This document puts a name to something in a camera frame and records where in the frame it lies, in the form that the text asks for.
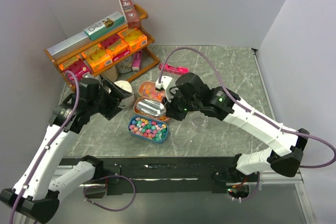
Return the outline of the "pink slim box upright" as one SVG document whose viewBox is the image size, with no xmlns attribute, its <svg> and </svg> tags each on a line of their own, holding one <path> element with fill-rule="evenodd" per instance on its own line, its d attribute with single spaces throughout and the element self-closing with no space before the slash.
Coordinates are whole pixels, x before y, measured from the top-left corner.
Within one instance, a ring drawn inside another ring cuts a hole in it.
<svg viewBox="0 0 336 224">
<path fill-rule="evenodd" d="M 133 54 L 132 71 L 139 71 L 141 68 L 142 51 Z"/>
</svg>

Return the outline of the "wooden three-tier shelf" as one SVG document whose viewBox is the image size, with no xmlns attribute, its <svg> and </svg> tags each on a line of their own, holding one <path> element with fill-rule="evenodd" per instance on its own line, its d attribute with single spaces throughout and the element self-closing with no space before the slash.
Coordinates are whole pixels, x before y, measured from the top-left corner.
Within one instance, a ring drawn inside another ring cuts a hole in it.
<svg viewBox="0 0 336 224">
<path fill-rule="evenodd" d="M 148 48 L 154 38 L 141 25 L 141 20 L 147 17 L 145 9 L 132 4 L 131 12 L 126 12 L 125 8 L 114 12 L 44 52 L 72 90 L 75 84 L 67 78 L 67 70 L 71 70 L 78 80 L 88 74 L 101 76 L 115 65 L 131 70 L 135 55 L 145 53 L 153 63 L 129 77 L 128 81 L 132 82 L 160 62 Z"/>
</svg>

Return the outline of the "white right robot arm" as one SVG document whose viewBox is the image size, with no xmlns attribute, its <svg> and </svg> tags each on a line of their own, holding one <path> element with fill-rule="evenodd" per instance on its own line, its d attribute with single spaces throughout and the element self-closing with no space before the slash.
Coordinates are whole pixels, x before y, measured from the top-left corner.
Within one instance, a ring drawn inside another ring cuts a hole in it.
<svg viewBox="0 0 336 224">
<path fill-rule="evenodd" d="M 266 170 L 294 177 L 307 144 L 305 129 L 294 131 L 266 117 L 258 117 L 258 111 L 232 91 L 222 87 L 209 88 L 194 73 L 180 76 L 176 81 L 163 76 L 155 82 L 157 90 L 164 91 L 162 103 L 166 116 L 178 121 L 185 119 L 189 112 L 199 111 L 205 116 L 235 125 L 261 140 L 267 149 L 251 154 L 239 154 L 236 164 L 230 167 L 230 177 L 235 181 L 247 175 Z"/>
</svg>

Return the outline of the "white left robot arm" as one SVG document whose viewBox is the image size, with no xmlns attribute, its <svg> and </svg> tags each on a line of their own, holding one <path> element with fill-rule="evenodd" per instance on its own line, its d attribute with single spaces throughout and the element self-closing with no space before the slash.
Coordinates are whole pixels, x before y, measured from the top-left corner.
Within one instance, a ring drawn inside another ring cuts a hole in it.
<svg viewBox="0 0 336 224">
<path fill-rule="evenodd" d="M 67 147 L 91 116 L 112 119 L 122 111 L 122 100 L 131 95 L 108 79 L 83 78 L 76 83 L 75 91 L 54 108 L 41 146 L 23 176 L 12 188 L 1 191 L 1 202 L 12 209 L 10 223 L 22 223 L 14 218 L 16 213 L 47 223 L 80 184 L 103 179 L 103 161 L 90 155 L 57 179 L 53 176 Z"/>
</svg>

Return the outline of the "white toilet paper roll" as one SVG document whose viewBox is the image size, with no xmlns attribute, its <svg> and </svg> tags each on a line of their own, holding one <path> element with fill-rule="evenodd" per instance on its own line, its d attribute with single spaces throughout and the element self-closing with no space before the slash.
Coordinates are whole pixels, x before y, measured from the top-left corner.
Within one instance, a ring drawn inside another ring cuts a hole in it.
<svg viewBox="0 0 336 224">
<path fill-rule="evenodd" d="M 129 94 L 128 97 L 124 98 L 120 102 L 119 107 L 123 109 L 132 107 L 135 103 L 135 94 L 134 94 L 131 84 L 125 80 L 116 81 L 114 82 L 114 84 L 118 86 L 119 88 L 121 88 L 124 93 Z"/>
</svg>

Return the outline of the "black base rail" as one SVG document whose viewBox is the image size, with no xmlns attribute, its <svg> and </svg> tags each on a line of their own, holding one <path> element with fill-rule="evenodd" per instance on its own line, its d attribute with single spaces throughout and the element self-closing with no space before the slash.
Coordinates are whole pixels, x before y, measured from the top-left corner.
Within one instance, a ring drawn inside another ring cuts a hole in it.
<svg viewBox="0 0 336 224">
<path fill-rule="evenodd" d="M 106 157 L 102 180 L 107 195 L 136 193 L 227 192 L 227 186 L 260 181 L 236 170 L 238 157 Z"/>
</svg>

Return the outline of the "silver metal scoop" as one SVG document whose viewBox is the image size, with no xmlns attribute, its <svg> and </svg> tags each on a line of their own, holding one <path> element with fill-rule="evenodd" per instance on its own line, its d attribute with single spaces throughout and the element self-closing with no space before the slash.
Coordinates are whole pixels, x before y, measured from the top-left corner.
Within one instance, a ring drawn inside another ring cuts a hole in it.
<svg viewBox="0 0 336 224">
<path fill-rule="evenodd" d="M 136 103 L 136 108 L 143 113 L 156 117 L 164 116 L 166 113 L 165 106 L 161 102 L 151 99 L 139 100 Z"/>
</svg>

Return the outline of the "blue tin of star candies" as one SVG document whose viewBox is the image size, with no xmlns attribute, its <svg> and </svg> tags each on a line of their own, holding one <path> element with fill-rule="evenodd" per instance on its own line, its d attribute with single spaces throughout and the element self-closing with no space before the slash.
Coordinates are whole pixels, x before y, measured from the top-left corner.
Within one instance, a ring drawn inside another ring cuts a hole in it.
<svg viewBox="0 0 336 224">
<path fill-rule="evenodd" d="M 131 118 L 128 131 L 132 136 L 155 144 L 164 143 L 170 132 L 165 122 L 138 114 Z"/>
</svg>

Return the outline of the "red orange sponge box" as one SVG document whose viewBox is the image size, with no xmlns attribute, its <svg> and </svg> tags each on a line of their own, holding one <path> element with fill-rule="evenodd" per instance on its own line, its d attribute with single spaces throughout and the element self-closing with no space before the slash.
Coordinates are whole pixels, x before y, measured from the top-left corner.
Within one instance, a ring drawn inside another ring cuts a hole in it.
<svg viewBox="0 0 336 224">
<path fill-rule="evenodd" d="M 114 58 L 120 53 L 129 50 L 129 45 L 118 34 L 108 37 L 100 44 L 111 58 Z"/>
</svg>

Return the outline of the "red tall carton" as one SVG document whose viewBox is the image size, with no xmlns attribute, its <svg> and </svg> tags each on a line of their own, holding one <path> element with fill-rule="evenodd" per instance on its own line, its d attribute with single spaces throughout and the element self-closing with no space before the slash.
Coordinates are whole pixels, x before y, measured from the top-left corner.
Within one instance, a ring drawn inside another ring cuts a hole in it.
<svg viewBox="0 0 336 224">
<path fill-rule="evenodd" d="M 119 0 L 125 22 L 129 29 L 140 28 L 140 20 L 132 0 Z"/>
</svg>

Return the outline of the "pink sponge box left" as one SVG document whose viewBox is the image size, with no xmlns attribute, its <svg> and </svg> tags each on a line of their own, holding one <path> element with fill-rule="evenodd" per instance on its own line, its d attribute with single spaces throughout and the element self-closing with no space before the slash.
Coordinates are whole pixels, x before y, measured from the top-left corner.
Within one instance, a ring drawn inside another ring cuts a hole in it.
<svg viewBox="0 0 336 224">
<path fill-rule="evenodd" d="M 80 55 L 73 56 L 63 63 L 59 64 L 62 72 L 71 71 L 76 76 L 77 80 L 80 81 L 84 77 L 89 77 L 91 75 L 90 68 L 81 59 Z"/>
</svg>

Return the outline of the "orange sponge box middle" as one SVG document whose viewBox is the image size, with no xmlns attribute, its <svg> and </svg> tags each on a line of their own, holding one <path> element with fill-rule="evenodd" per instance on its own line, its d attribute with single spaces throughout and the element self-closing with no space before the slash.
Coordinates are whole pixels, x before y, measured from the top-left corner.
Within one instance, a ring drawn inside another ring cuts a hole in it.
<svg viewBox="0 0 336 224">
<path fill-rule="evenodd" d="M 100 43 L 81 52 L 84 61 L 87 62 L 92 72 L 97 72 L 112 64 L 112 58 Z"/>
</svg>

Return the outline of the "pink box on table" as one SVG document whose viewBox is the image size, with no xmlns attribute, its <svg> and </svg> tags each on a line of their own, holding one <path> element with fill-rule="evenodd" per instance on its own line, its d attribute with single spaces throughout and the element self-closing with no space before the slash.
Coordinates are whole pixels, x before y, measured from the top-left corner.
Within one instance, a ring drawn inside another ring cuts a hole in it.
<svg viewBox="0 0 336 224">
<path fill-rule="evenodd" d="M 159 64 L 159 69 L 162 70 L 166 73 L 171 73 L 171 74 L 175 74 L 178 76 L 182 76 L 184 74 L 189 73 L 189 68 L 184 68 L 184 67 L 175 67 L 172 65 L 168 65 L 165 64 L 163 65 L 163 63 Z"/>
</svg>

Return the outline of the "pink tin of lollipops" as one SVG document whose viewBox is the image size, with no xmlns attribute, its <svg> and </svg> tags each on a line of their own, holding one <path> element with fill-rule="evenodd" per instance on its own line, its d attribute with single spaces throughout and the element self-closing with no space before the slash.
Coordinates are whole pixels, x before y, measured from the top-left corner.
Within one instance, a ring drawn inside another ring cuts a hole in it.
<svg viewBox="0 0 336 224">
<path fill-rule="evenodd" d="M 168 122 L 168 121 L 170 120 L 170 118 L 168 118 L 168 117 L 166 116 L 166 113 L 165 113 L 164 116 L 156 117 L 156 116 L 151 116 L 151 115 L 148 115 L 148 114 L 146 114 L 146 113 L 143 113 L 143 112 L 139 111 L 139 110 L 136 108 L 136 103 L 137 103 L 139 100 L 142 100 L 142 99 L 148 99 L 148 98 L 144 98 L 144 97 L 142 97 L 142 98 L 138 98 L 138 99 L 136 100 L 136 102 L 135 102 L 135 104 L 134 104 L 134 106 L 133 106 L 133 110 L 134 110 L 134 112 L 135 112 L 136 114 L 144 115 L 144 116 L 146 116 L 146 117 L 148 117 L 148 118 L 156 119 L 156 120 L 159 120 L 159 121 L 162 121 L 162 122 Z"/>
</svg>

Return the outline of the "orange sponge box right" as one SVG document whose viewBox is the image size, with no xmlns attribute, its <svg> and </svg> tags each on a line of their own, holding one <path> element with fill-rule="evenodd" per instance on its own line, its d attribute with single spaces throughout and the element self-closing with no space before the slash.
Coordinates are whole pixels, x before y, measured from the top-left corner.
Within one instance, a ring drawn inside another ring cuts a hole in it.
<svg viewBox="0 0 336 224">
<path fill-rule="evenodd" d="M 137 51 L 148 43 L 147 36 L 137 28 L 126 28 L 118 32 L 118 36 L 127 43 L 131 52 Z"/>
</svg>

